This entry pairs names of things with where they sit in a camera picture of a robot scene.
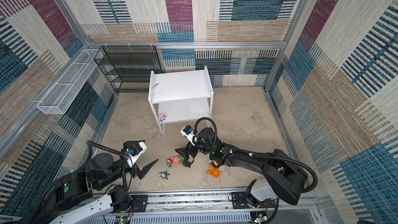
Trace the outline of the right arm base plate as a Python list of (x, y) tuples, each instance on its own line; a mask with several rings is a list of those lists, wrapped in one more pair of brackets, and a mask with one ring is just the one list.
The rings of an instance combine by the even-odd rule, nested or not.
[(258, 201), (254, 197), (247, 196), (245, 192), (232, 192), (228, 195), (228, 199), (232, 202), (234, 209), (245, 209), (245, 208), (275, 208), (275, 199), (266, 199), (265, 201)]

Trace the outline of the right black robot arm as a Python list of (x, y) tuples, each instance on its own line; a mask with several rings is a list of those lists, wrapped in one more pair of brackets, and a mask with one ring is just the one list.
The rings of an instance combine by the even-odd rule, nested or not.
[(219, 140), (215, 122), (202, 117), (197, 123), (206, 120), (212, 124), (202, 131), (197, 126), (187, 125), (181, 134), (187, 138), (184, 148), (176, 152), (184, 158), (184, 165), (190, 167), (198, 152), (209, 156), (210, 168), (215, 171), (221, 166), (239, 167), (261, 174), (262, 180), (254, 179), (245, 191), (247, 204), (257, 208), (265, 200), (283, 200), (297, 205), (301, 194), (310, 192), (318, 185), (316, 172), (308, 165), (290, 158), (280, 149), (259, 153), (240, 149)]

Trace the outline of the pink hood Doraemon figure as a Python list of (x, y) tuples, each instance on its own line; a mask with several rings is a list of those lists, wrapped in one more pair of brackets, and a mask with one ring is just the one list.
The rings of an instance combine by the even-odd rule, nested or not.
[(159, 116), (158, 116), (158, 118), (159, 118), (159, 121), (160, 122), (165, 122), (166, 120), (166, 116), (164, 115), (164, 114), (160, 114)]

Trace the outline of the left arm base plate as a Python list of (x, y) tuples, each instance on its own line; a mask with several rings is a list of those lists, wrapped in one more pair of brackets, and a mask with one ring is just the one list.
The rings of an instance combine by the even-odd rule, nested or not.
[(147, 208), (148, 195), (130, 195), (131, 201), (120, 213), (135, 214), (144, 213)]

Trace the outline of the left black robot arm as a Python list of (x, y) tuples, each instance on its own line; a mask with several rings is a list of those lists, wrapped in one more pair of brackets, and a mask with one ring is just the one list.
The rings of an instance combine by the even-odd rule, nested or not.
[(83, 224), (94, 217), (131, 211), (136, 203), (129, 194), (126, 175), (143, 179), (156, 160), (140, 169), (136, 161), (145, 153), (144, 141), (127, 141), (121, 151), (87, 141), (101, 153), (89, 158), (77, 170), (57, 179), (40, 197), (39, 203), (19, 224)]

